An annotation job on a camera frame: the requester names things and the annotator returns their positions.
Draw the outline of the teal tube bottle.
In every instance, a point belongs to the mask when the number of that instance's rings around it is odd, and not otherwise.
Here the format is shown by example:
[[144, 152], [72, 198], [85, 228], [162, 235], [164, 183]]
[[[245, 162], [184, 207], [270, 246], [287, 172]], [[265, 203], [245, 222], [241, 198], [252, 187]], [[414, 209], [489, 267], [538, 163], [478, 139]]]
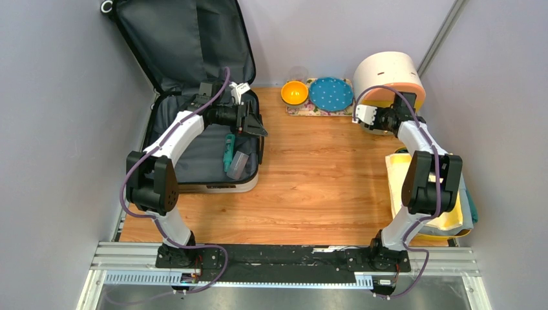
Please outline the teal tube bottle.
[[236, 140], [236, 137], [234, 134], [227, 134], [225, 136], [224, 152], [223, 152], [223, 158], [222, 158], [224, 172], [227, 172], [229, 170], [231, 163], [233, 161], [235, 140]]

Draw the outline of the beige sandal shoe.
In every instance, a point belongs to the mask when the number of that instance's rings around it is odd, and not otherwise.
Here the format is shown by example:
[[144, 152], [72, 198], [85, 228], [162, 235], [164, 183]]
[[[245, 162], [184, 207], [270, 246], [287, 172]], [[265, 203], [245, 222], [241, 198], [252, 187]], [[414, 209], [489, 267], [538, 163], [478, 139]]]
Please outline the beige sandal shoe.
[[392, 218], [395, 218], [402, 206], [401, 191], [403, 188], [405, 176], [410, 166], [411, 159], [412, 158], [409, 154], [391, 154], [385, 157], [385, 163], [388, 172], [388, 186], [391, 195], [390, 201]]

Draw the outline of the clear plastic cup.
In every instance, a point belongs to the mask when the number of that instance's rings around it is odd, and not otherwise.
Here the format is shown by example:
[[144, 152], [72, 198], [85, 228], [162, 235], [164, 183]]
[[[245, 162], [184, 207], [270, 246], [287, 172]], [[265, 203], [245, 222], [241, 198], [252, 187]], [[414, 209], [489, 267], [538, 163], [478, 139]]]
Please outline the clear plastic cup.
[[248, 162], [248, 159], [249, 159], [249, 156], [247, 154], [244, 154], [243, 152], [240, 152], [240, 151], [236, 151], [235, 155], [231, 158], [231, 160], [225, 163], [225, 170], [226, 170], [227, 177], [233, 180], [238, 180], [244, 171], [244, 168]]

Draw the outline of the cream round drawer cabinet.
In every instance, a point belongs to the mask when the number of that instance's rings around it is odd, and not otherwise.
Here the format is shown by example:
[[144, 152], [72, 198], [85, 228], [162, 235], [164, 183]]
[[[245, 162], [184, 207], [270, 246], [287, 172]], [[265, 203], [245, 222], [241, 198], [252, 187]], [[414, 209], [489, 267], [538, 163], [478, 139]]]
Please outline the cream round drawer cabinet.
[[[400, 124], [397, 132], [391, 132], [394, 136], [422, 136], [424, 120], [417, 112], [426, 99], [426, 91], [409, 55], [379, 52], [367, 57], [353, 75], [353, 91], [356, 105], [391, 107], [397, 111]], [[387, 132], [358, 124], [364, 130]]]

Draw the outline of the black white space suitcase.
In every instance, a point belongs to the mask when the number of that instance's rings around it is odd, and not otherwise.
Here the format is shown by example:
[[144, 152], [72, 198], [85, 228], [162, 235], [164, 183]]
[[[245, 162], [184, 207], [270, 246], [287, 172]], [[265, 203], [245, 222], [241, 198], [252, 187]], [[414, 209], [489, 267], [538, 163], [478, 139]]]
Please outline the black white space suitcase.
[[[191, 104], [203, 81], [252, 83], [256, 66], [237, 1], [102, 1], [151, 82], [151, 106], [143, 146], [155, 142]], [[227, 176], [223, 155], [230, 128], [209, 125], [175, 165], [181, 192], [247, 192], [258, 182], [264, 140], [241, 137], [234, 150], [248, 155], [238, 179]]]

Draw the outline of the dark green garment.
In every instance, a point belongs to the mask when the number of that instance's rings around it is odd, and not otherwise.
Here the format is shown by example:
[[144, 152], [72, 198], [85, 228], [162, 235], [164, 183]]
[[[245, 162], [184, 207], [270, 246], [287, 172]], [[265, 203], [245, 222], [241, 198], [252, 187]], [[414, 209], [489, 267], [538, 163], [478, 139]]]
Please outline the dark green garment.
[[[398, 149], [395, 150], [394, 153], [395, 154], [408, 154], [408, 150], [406, 149], [406, 147], [399, 147]], [[468, 201], [468, 205], [469, 205], [469, 209], [470, 209], [470, 216], [472, 218], [472, 223], [473, 224], [478, 223], [479, 222], [478, 211], [477, 211], [476, 205], [475, 205], [475, 203], [472, 199], [472, 196], [471, 196], [469, 190], [466, 187], [464, 176], [461, 177], [461, 182], [464, 186], [465, 194], [466, 194], [466, 197], [467, 197], [467, 201]]]

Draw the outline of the light blue denim jeans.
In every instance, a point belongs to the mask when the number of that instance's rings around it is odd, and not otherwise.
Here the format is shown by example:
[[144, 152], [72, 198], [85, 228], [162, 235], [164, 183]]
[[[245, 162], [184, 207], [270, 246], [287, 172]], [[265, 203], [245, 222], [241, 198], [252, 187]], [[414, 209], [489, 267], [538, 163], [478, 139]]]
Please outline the light blue denim jeans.
[[451, 212], [444, 212], [439, 218], [430, 220], [420, 230], [431, 236], [456, 236], [462, 230], [471, 230], [473, 228], [470, 209], [465, 194], [464, 186], [459, 181], [458, 200]]

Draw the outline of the yellow plastic basket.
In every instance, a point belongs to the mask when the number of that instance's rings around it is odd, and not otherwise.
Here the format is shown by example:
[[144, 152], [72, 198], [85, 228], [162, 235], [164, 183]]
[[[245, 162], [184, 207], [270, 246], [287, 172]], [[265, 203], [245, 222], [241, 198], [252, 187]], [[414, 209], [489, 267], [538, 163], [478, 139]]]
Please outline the yellow plastic basket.
[[[401, 190], [411, 156], [404, 147], [398, 148], [385, 158], [388, 172], [388, 186], [391, 195], [392, 216], [399, 212]], [[427, 222], [418, 232], [418, 236], [426, 240], [442, 240], [467, 235], [474, 228], [474, 214], [470, 209], [468, 191], [462, 178], [459, 183], [458, 200], [451, 212], [444, 212], [434, 220]]]

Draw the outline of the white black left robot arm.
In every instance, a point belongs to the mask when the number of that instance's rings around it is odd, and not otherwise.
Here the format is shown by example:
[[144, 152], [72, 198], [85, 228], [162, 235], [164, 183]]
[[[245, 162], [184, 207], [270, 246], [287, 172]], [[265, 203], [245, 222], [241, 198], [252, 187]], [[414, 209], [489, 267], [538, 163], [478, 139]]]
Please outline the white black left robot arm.
[[193, 232], [183, 222], [176, 203], [178, 181], [174, 166], [191, 142], [208, 125], [228, 126], [239, 137], [265, 138], [268, 133], [250, 101], [248, 83], [203, 82], [189, 106], [177, 113], [168, 129], [143, 151], [126, 159], [121, 202], [135, 204], [139, 218], [150, 218], [163, 238], [158, 249], [160, 264], [191, 267], [198, 257]]

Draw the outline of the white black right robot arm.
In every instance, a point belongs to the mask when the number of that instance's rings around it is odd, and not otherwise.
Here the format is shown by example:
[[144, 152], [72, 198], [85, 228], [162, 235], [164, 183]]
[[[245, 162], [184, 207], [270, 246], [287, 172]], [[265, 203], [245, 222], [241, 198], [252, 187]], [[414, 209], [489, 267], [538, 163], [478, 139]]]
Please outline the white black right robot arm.
[[449, 154], [429, 133], [412, 106], [417, 96], [396, 92], [388, 108], [379, 108], [374, 128], [390, 131], [406, 147], [411, 162], [401, 189], [401, 208], [372, 240], [368, 261], [384, 271], [402, 263], [411, 239], [430, 220], [450, 212], [458, 200], [463, 160]]

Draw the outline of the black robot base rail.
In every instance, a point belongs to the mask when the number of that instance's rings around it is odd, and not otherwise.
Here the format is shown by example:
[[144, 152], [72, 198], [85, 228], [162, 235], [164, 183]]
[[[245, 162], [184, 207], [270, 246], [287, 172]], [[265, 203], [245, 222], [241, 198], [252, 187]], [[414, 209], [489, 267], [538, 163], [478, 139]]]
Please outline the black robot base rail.
[[378, 246], [316, 245], [195, 245], [177, 249], [158, 248], [155, 266], [190, 269], [205, 282], [243, 284], [350, 284], [355, 274], [388, 273], [394, 278], [411, 270], [406, 251], [394, 252]]

